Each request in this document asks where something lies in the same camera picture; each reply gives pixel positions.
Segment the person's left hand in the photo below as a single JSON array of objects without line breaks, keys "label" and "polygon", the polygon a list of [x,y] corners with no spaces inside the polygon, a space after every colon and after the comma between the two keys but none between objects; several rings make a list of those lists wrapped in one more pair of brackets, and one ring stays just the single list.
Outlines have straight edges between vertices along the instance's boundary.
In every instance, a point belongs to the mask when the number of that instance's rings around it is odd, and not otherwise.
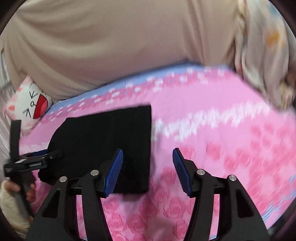
[{"label": "person's left hand", "polygon": [[[4,185],[1,188],[1,190],[4,190],[6,193],[12,193],[12,192],[20,192],[20,186],[17,185],[16,183],[10,181],[10,180],[5,180],[3,181]],[[36,201],[36,184],[35,182],[30,183],[29,190],[27,191],[27,201],[30,203],[33,203]]]}]

